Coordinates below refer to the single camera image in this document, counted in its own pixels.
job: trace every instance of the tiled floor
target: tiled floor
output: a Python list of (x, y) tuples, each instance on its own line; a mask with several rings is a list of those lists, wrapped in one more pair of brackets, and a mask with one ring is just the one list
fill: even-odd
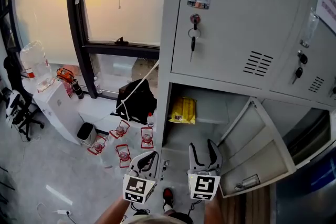
[[(15, 191), (0, 186), (0, 193), (9, 200), (0, 207), (11, 219), (11, 223), (54, 223), (59, 219), (71, 223), (67, 216), (58, 215), (56, 210), (70, 210), (77, 224), (94, 223), (97, 218), (121, 195), (120, 176), (106, 173), (97, 157), (84, 147), (64, 140), (40, 114), (38, 119), (45, 123), (42, 130), (38, 125), (32, 129), (32, 139), (39, 141), (23, 143), (19, 133), (5, 123), (5, 106), (0, 103), (0, 165), (9, 173), (0, 172), (1, 181), (9, 181)], [(47, 190), (49, 186), (61, 193), (72, 205), (59, 199)], [(184, 213), (193, 202), (188, 197), (186, 185), (170, 185), (159, 182), (154, 194), (144, 207), (154, 213), (162, 213), (162, 189), (171, 187), (175, 193), (175, 209)], [(129, 208), (126, 215), (134, 211)], [(203, 223), (204, 203), (191, 212), (194, 223)]]

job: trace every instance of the trash bin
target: trash bin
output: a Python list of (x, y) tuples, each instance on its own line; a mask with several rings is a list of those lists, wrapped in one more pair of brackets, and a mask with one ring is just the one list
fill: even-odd
[(77, 133), (81, 143), (90, 146), (94, 143), (97, 133), (93, 124), (85, 122)]

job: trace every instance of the air vent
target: air vent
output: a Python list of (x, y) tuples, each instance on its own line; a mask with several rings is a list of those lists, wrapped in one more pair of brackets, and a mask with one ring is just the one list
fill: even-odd
[(273, 57), (271, 56), (251, 51), (251, 54), (244, 66), (243, 72), (264, 77), (272, 61)]
[(323, 83), (324, 83), (324, 79), (316, 77), (308, 90), (311, 92), (318, 92)]

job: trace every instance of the yellow snack bag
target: yellow snack bag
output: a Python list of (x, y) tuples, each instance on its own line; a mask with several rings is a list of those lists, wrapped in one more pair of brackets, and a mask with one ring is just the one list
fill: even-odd
[(178, 97), (173, 104), (170, 122), (195, 124), (196, 100), (188, 97)]

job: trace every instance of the black thermos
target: black thermos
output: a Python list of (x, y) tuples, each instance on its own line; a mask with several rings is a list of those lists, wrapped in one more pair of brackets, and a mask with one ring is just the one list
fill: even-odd
[(80, 87), (80, 85), (78, 84), (77, 80), (74, 80), (72, 83), (73, 86), (73, 90), (75, 91), (76, 95), (78, 96), (79, 99), (83, 99), (84, 98), (84, 93), (82, 91), (82, 88)]

